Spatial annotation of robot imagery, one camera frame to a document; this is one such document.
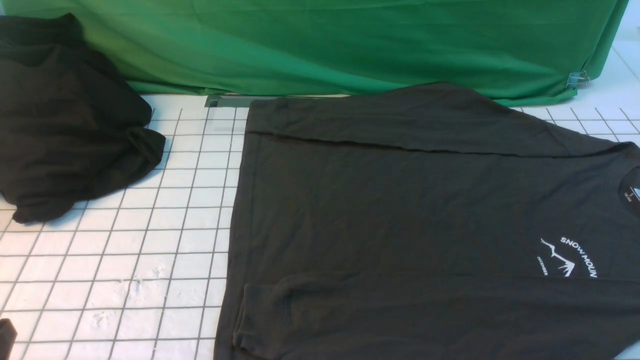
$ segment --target black t-shirt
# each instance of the black t-shirt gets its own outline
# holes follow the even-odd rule
[[[256,101],[216,360],[611,359],[640,340],[638,166],[448,84]]]

